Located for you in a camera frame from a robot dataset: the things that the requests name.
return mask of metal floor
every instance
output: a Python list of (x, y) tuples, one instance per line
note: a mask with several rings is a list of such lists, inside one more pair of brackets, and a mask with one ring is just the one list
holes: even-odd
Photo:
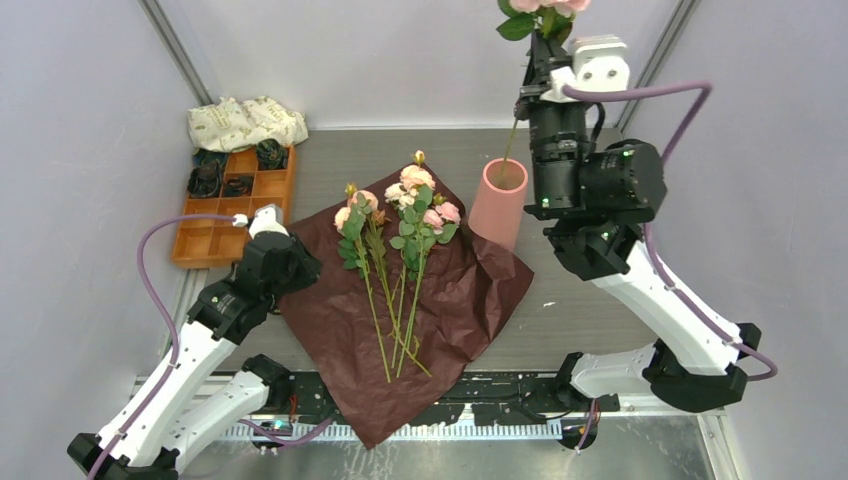
[(314, 442), (260, 456), (246, 441), (219, 441), (185, 477), (213, 480), (652, 479), (726, 480), (713, 470), (710, 441), (695, 416), (604, 418), (595, 444), (577, 456), (553, 440), (389, 440), (372, 451), (356, 441)]

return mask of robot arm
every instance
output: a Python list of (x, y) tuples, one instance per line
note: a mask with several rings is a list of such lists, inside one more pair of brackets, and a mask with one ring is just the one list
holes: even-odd
[[(241, 216), (234, 223), (248, 222)], [(179, 418), (206, 378), (265, 320), (279, 297), (312, 285), (320, 274), (320, 263), (282, 226), (279, 207), (257, 210), (249, 231), (252, 239), (232, 276), (200, 292), (180, 331), (180, 351), (170, 376), (114, 444), (96, 478), (177, 478), (177, 472), (235, 421), (269, 402), (287, 401), (289, 371), (260, 356), (248, 360), (232, 384)], [(171, 368), (170, 359), (167, 356), (159, 364), (139, 393), (97, 435), (79, 434), (68, 447), (68, 454), (89, 476), (128, 416)]]
[(662, 158), (652, 145), (633, 139), (596, 152), (585, 134), (585, 112), (593, 104), (564, 93), (566, 86), (626, 90), (625, 47), (612, 36), (573, 47), (569, 54), (538, 33), (532, 39), (515, 112), (530, 121), (535, 203), (525, 210), (540, 220), (556, 219), (544, 234), (560, 263), (624, 303), (660, 340), (632, 352), (568, 355), (555, 381), (557, 396), (573, 410), (588, 410), (592, 399), (619, 393), (653, 393), (690, 412), (738, 402), (747, 375), (736, 366), (744, 356), (737, 346), (755, 352), (760, 331), (722, 318), (667, 268), (673, 283), (655, 271), (641, 225), (654, 220), (666, 195)]

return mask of white bracket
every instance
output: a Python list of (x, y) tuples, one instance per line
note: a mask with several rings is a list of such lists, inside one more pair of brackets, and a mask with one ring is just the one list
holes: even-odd
[(630, 66), (624, 60), (626, 52), (627, 45), (614, 35), (575, 39), (569, 45), (573, 66), (551, 72), (551, 89), (542, 94), (542, 100), (576, 102), (562, 93), (565, 85), (586, 92), (627, 90)]

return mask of flower stem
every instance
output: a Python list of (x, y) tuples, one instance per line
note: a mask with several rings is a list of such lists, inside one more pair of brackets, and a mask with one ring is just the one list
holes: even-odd
[(545, 12), (545, 19), (542, 21), (542, 36), (548, 39), (551, 36), (551, 29), (554, 28), (554, 20), (559, 14), (553, 8), (549, 8)]
[(496, 187), (497, 186), (503, 186), (504, 183), (506, 182), (506, 162), (507, 162), (507, 159), (509, 159), (509, 152), (510, 152), (510, 150), (512, 150), (512, 142), (513, 142), (513, 140), (515, 140), (515, 131), (517, 129), (518, 129), (518, 118), (516, 118), (515, 121), (512, 122), (512, 132), (509, 133), (509, 141), (506, 142), (506, 153), (504, 153), (504, 158), (503, 158), (503, 160), (501, 160), (501, 168), (499, 169), (500, 171), (498, 172), (499, 181), (496, 182), (496, 183), (499, 184), (499, 185), (495, 185)]
[[(405, 345), (409, 345), (409, 342), (412, 339), (412, 330), (415, 325), (415, 311), (418, 307), (418, 292), (421, 290), (421, 279), (424, 278), (424, 266), (427, 263), (427, 256), (424, 254), (423, 248), (421, 248), (418, 258), (421, 268), (418, 269), (418, 276), (415, 279), (415, 296), (412, 297), (412, 310), (409, 311), (409, 321), (406, 324), (406, 340), (403, 342)], [(402, 367), (403, 361), (398, 364), (396, 378), (400, 378), (400, 371)]]
[(386, 380), (392, 383), (392, 375), (389, 373), (389, 363), (386, 360), (386, 349), (383, 348), (383, 334), (380, 332), (380, 322), (377, 320), (377, 309), (374, 308), (374, 290), (371, 288), (371, 280), (368, 279), (368, 259), (365, 257), (365, 248), (362, 247), (362, 241), (356, 240), (356, 253), (359, 254), (359, 260), (363, 265), (363, 273), (365, 273), (365, 288), (368, 289), (368, 303), (371, 304), (371, 315), (374, 317), (374, 327), (377, 329), (377, 342), (380, 344), (380, 355), (383, 357), (383, 368), (386, 370)]
[[(403, 270), (400, 272), (400, 278), (398, 278), (398, 283), (395, 284), (395, 293), (397, 292), (398, 284), (400, 284), (400, 301), (398, 302), (398, 329), (395, 331), (395, 351), (392, 353), (392, 367), (395, 366), (395, 359), (397, 358), (397, 347), (398, 343), (400, 343), (400, 319), (403, 318), (403, 292), (406, 290), (406, 263), (403, 264)], [(395, 293), (392, 293), (392, 301), (395, 299)]]

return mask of flower head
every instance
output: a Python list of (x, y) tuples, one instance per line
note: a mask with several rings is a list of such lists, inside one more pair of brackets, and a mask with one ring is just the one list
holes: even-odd
[(591, 2), (592, 0), (539, 0), (538, 3), (543, 7), (554, 7), (557, 13), (568, 17), (575, 12), (586, 10)]
[(336, 218), (333, 220), (333, 224), (336, 226), (336, 230), (341, 233), (342, 227), (344, 227), (344, 222), (350, 218), (350, 207), (342, 207), (336, 212)]
[(459, 209), (456, 208), (456, 205), (445, 202), (441, 205), (436, 206), (436, 213), (438, 213), (446, 222), (451, 223), (459, 223)]
[(445, 226), (442, 217), (435, 210), (430, 209), (424, 212), (424, 223), (433, 227), (433, 231), (438, 235), (442, 233), (442, 227)]
[(352, 196), (352, 197), (350, 197), (350, 198), (347, 200), (347, 206), (349, 207), (349, 206), (351, 206), (351, 205), (353, 205), (353, 204), (357, 204), (357, 205), (358, 205), (358, 204), (359, 204), (359, 195), (360, 195), (360, 194), (361, 194), (363, 197), (365, 197), (365, 202), (366, 202), (368, 205), (370, 205), (370, 206), (371, 206), (371, 208), (373, 208), (374, 210), (376, 210), (376, 209), (377, 209), (377, 207), (379, 207), (379, 206), (380, 206), (380, 202), (379, 202), (379, 200), (377, 200), (377, 196), (376, 196), (376, 195), (374, 195), (373, 193), (369, 192), (368, 190), (358, 190), (356, 193), (354, 193), (354, 194), (353, 194), (353, 196)]
[(541, 6), (539, 0), (509, 0), (509, 5), (524, 13), (533, 13)]
[(410, 165), (409, 167), (404, 168), (403, 172), (400, 174), (400, 180), (403, 183), (403, 188), (407, 191), (411, 191), (413, 188), (420, 187), (422, 185), (427, 185), (430, 188), (436, 188), (436, 181), (433, 180), (433, 176), (430, 175), (430, 172), (416, 165)]
[(400, 182), (395, 183), (394, 185), (391, 185), (389, 186), (389, 188), (386, 189), (386, 202), (397, 202), (398, 200), (400, 200), (400, 197), (402, 197), (405, 193), (406, 191), (403, 189), (403, 184)]
[(347, 198), (350, 198), (350, 197), (353, 196), (354, 193), (356, 193), (356, 190), (357, 190), (356, 184), (353, 183), (353, 182), (350, 182), (345, 187), (345, 195), (347, 195)]

